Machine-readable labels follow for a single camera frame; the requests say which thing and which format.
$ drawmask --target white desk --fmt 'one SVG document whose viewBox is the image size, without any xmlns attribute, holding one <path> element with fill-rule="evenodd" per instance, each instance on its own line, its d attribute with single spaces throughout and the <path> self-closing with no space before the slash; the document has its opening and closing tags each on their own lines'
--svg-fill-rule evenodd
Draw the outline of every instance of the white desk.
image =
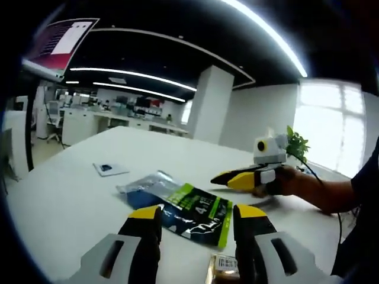
<svg viewBox="0 0 379 284">
<path fill-rule="evenodd" d="M 106 125 L 103 128 L 108 127 L 110 119 L 115 119 L 125 121 L 127 122 L 127 126 L 141 130 L 154 131 L 154 128 L 158 127 L 161 131 L 166 133 L 171 131 L 181 135 L 188 134 L 187 131 L 174 125 L 115 115 L 111 112 L 94 112 L 72 108 L 64 108 L 63 110 L 65 111 L 65 119 L 63 122 L 62 141 L 66 145 L 74 145 L 101 132 L 101 130 L 99 131 L 99 128 L 101 128 L 99 125 L 101 124 L 102 118 L 107 119 Z"/>
<path fill-rule="evenodd" d="M 93 162 L 122 163 L 129 174 L 100 177 Z M 252 154 L 214 144 L 150 131 L 117 127 L 60 152 L 9 190 L 15 226 L 31 256 L 51 279 L 79 269 L 81 256 L 108 233 L 117 233 L 132 209 L 116 185 L 156 170 L 203 190 L 220 189 L 210 179 L 221 171 L 249 165 Z M 233 203 L 251 204 L 246 193 L 213 191 Z M 287 231 L 316 255 L 316 263 L 332 270 L 338 242 L 336 218 L 319 214 L 296 197 L 279 197 L 263 208 L 278 230 Z M 205 281 L 213 249 L 163 229 L 157 283 Z M 224 254 L 234 255 L 233 222 Z"/>
</svg>

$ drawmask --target black ceiling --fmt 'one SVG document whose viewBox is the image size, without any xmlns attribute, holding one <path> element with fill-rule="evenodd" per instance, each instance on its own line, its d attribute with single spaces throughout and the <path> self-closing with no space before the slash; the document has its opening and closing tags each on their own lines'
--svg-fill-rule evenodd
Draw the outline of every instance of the black ceiling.
<svg viewBox="0 0 379 284">
<path fill-rule="evenodd" d="M 309 77 L 362 82 L 370 59 L 362 39 L 346 24 L 346 17 L 322 1 L 240 0 L 260 15 L 290 45 Z M 299 71 L 267 33 L 247 16 L 221 0 L 83 1 L 57 20 L 100 18 L 73 56 L 70 67 L 100 67 L 144 73 L 196 88 L 200 73 L 216 65 L 235 76 L 235 86 L 251 80 L 228 64 L 199 50 L 166 38 L 127 28 L 164 34 L 206 49 L 254 78 L 253 85 L 296 83 Z M 104 72 L 71 72 L 66 80 L 79 86 L 112 83 L 124 78 L 127 86 L 184 99 L 194 92 L 156 80 Z"/>
</svg>

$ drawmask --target human hand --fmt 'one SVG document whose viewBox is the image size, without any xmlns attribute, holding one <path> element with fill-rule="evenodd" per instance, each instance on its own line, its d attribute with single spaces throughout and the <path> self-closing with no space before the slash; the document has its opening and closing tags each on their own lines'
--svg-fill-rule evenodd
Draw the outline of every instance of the human hand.
<svg viewBox="0 0 379 284">
<path fill-rule="evenodd" d="M 269 195 L 296 194 L 303 173 L 291 166 L 281 166 L 275 169 L 275 180 L 266 185 Z"/>
</svg>

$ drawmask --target snack package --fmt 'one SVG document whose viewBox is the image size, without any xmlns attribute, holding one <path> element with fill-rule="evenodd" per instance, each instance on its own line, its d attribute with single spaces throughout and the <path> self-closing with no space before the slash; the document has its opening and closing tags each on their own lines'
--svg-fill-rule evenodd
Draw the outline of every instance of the snack package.
<svg viewBox="0 0 379 284">
<path fill-rule="evenodd" d="M 213 254 L 209 262 L 205 284 L 240 283 L 237 260 L 232 256 Z"/>
<path fill-rule="evenodd" d="M 117 186 L 133 209 L 162 207 L 162 225 L 192 241 L 224 248 L 232 202 L 158 171 L 129 185 Z"/>
</svg>

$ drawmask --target green plant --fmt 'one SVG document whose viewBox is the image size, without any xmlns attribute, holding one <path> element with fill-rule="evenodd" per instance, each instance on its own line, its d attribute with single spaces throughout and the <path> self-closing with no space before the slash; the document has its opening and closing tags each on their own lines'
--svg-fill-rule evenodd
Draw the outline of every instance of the green plant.
<svg viewBox="0 0 379 284">
<path fill-rule="evenodd" d="M 305 158 L 305 153 L 308 152 L 308 149 L 310 148 L 307 143 L 308 140 L 304 139 L 301 135 L 299 135 L 298 132 L 294 132 L 293 129 L 288 125 L 287 126 L 287 135 L 288 135 L 288 146 L 285 149 L 287 152 L 287 155 L 294 155 L 300 159 L 302 159 L 303 162 L 307 161 L 307 158 Z"/>
</svg>

